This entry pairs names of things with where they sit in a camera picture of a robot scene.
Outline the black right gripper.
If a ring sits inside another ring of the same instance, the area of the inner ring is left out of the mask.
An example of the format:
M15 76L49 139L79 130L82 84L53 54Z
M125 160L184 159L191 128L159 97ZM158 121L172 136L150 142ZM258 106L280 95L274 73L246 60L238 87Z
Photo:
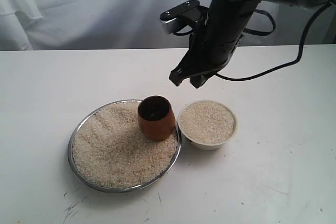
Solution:
M198 89L230 61L238 41L260 0L212 0L207 22L189 49L171 71L169 80L177 87L185 79Z

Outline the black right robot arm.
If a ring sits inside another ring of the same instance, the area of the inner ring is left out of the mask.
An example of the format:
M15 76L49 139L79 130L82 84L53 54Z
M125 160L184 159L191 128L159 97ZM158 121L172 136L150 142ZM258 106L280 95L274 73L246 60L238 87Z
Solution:
M296 61L300 61L308 31L316 20L335 0L212 0L209 7L201 6L197 0L189 0L160 15L160 21L168 34L183 35L189 27L188 51L180 63L171 71L169 79L176 86L189 79L195 87L201 87L209 78L219 76L225 68L252 14L258 12L261 1L288 4L302 8L315 8L308 20L299 42Z

